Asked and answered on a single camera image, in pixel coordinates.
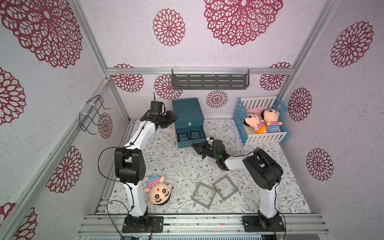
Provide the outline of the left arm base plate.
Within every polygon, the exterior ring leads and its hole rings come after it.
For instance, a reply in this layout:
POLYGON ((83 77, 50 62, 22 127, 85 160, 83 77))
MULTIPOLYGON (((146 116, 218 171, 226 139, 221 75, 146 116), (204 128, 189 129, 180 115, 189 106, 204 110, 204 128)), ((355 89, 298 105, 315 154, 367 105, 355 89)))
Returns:
POLYGON ((164 217, 150 217, 144 215, 133 217, 128 215, 123 223, 122 233, 162 233, 164 217))

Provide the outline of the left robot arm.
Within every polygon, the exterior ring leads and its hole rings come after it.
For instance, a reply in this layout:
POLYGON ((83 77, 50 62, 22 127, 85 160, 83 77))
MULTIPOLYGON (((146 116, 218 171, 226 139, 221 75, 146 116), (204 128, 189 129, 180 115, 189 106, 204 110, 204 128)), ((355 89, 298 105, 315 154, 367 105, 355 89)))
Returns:
POLYGON ((146 176, 142 150, 158 128, 165 129, 176 119, 172 111, 165 109, 164 103, 152 101, 128 143, 115 149, 115 174, 126 185, 128 196, 132 197, 130 215, 133 217, 143 217, 148 206, 164 205, 171 197, 172 185, 165 183, 164 176, 146 176))

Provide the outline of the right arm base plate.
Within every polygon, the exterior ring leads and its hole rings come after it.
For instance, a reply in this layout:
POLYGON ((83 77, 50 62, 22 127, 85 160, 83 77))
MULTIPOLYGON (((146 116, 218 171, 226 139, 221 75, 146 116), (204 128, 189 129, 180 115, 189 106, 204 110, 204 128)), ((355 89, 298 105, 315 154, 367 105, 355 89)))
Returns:
POLYGON ((267 218, 260 211, 257 216, 242 216, 242 222, 247 233, 255 232, 285 232, 286 226, 282 216, 277 212, 272 218, 267 218))

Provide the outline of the grey brooch box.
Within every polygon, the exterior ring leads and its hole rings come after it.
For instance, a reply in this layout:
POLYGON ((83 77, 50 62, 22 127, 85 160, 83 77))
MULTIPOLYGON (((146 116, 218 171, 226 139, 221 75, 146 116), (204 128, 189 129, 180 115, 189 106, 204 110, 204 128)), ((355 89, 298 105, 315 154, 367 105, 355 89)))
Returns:
POLYGON ((210 209, 216 193, 217 191, 215 188, 199 182, 194 193, 191 195, 191 200, 206 209, 210 209))
POLYGON ((223 201, 228 200, 239 191, 235 183, 230 179, 228 175, 225 175, 217 181, 213 182, 213 187, 216 189, 217 193, 223 201))

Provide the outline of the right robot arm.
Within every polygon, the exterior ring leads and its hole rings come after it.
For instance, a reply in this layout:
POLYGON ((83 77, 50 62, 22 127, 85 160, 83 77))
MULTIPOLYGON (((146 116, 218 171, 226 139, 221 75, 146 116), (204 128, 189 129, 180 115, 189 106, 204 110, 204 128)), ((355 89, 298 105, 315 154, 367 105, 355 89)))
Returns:
POLYGON ((260 188, 260 207, 258 215, 271 220, 278 216, 277 188, 284 171, 282 167, 263 149, 256 148, 245 155, 232 156, 226 151, 221 140, 208 139, 203 143, 192 144, 202 159, 209 157, 216 160, 223 171, 245 169, 260 188))

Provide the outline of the teal drawer cabinet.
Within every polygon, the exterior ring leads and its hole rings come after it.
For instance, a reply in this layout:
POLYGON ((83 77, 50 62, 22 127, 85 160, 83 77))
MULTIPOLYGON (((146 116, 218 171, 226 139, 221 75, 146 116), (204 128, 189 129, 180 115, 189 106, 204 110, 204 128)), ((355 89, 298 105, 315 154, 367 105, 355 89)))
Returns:
POLYGON ((173 100, 172 107, 178 117, 175 121, 178 148, 189 148, 192 144, 205 142, 207 137, 204 132, 204 115, 199 100, 197 98, 173 100), (192 140, 191 131, 200 131, 201 138, 192 140), (188 134, 188 141, 178 141, 178 134, 182 133, 188 134))

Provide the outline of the black brooch box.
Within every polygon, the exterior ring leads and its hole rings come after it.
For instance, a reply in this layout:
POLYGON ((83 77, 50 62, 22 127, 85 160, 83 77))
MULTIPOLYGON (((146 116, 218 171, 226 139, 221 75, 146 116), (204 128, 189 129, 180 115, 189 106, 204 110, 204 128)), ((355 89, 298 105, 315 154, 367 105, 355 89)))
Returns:
POLYGON ((178 141, 179 142, 185 142, 188 141, 189 137, 187 133, 178 134, 178 141))
POLYGON ((200 139, 201 138, 201 133, 200 131, 191 131, 191 139, 200 139))

